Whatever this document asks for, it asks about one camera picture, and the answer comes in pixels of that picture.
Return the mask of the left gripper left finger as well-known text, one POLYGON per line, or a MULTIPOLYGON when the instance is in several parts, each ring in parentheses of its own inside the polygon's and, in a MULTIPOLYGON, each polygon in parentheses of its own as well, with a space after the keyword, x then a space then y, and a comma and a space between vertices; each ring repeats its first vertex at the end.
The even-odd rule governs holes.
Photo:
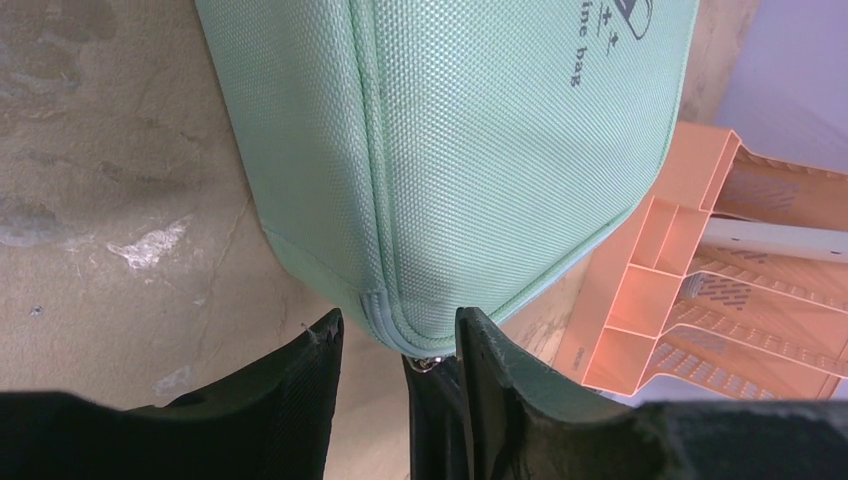
POLYGON ((344 340, 332 310, 285 346, 161 406, 1 397, 5 479, 320 479, 344 340))

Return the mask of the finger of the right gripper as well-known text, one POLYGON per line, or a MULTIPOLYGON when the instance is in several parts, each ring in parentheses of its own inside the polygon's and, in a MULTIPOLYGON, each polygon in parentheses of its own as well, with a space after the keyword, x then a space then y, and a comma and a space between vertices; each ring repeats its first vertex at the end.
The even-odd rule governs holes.
POLYGON ((458 363, 403 358, 408 389, 410 478, 468 480, 464 399, 458 363))

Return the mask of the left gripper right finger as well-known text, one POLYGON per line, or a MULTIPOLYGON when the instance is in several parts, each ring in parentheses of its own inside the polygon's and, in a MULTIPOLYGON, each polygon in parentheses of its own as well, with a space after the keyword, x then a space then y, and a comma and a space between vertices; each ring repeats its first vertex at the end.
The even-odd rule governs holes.
POLYGON ((566 378, 479 309, 456 313, 475 479, 843 479, 843 401, 629 407, 566 378))

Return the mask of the mint green storage case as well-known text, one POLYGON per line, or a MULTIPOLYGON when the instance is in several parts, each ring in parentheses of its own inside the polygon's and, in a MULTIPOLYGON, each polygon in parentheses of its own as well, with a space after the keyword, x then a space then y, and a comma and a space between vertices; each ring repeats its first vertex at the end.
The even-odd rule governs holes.
POLYGON ((261 227, 384 346, 456 350, 608 238, 668 155, 695 1, 200 1, 261 227))

